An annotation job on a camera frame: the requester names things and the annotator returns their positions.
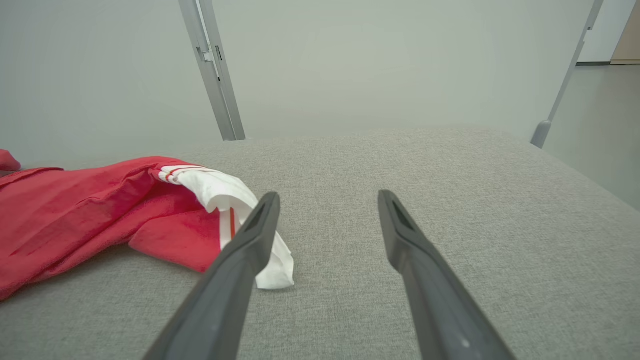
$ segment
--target white cloth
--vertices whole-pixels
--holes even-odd
[[[220,211],[220,250],[231,241],[230,210],[235,213],[236,229],[244,224],[258,204],[258,198],[242,180],[223,172],[198,166],[167,166],[161,176],[168,182],[181,184],[191,190],[204,208],[212,213]],[[278,233],[273,240],[271,258],[264,270],[255,277],[258,289],[275,290],[288,288],[293,282],[293,257]]]

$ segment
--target gray floor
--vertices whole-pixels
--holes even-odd
[[[577,67],[544,150],[640,210],[640,65]]]

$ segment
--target metal frame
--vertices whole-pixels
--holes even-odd
[[[564,76],[564,81],[562,82],[562,86],[560,86],[560,91],[558,91],[558,96],[556,97],[556,101],[554,102],[553,107],[551,108],[551,113],[549,113],[549,118],[544,120],[538,127],[536,128],[536,132],[533,134],[533,138],[531,139],[531,143],[540,149],[545,144],[545,140],[547,139],[547,135],[549,134],[549,130],[551,129],[551,123],[556,117],[556,113],[558,111],[558,107],[560,107],[560,102],[562,101],[562,97],[564,96],[564,92],[566,91],[567,86],[569,85],[569,80],[571,79],[571,75],[573,74],[573,70],[575,69],[576,64],[578,63],[578,58],[580,58],[580,53],[582,52],[582,48],[584,47],[584,37],[587,35],[587,31],[593,29],[595,25],[596,19],[598,18],[598,14],[600,13],[600,8],[602,7],[602,3],[604,0],[595,0],[593,3],[593,7],[591,8],[591,13],[587,18],[587,23],[584,25],[584,29],[582,30],[582,35],[580,36],[580,42],[578,42],[578,46],[575,49],[575,53],[573,54],[573,58],[571,59],[571,63],[569,64],[569,70],[567,70],[566,75]]]
[[[225,61],[213,3],[211,0],[179,0],[179,3],[222,139],[244,140],[246,136]],[[204,24],[200,20],[200,10]]]

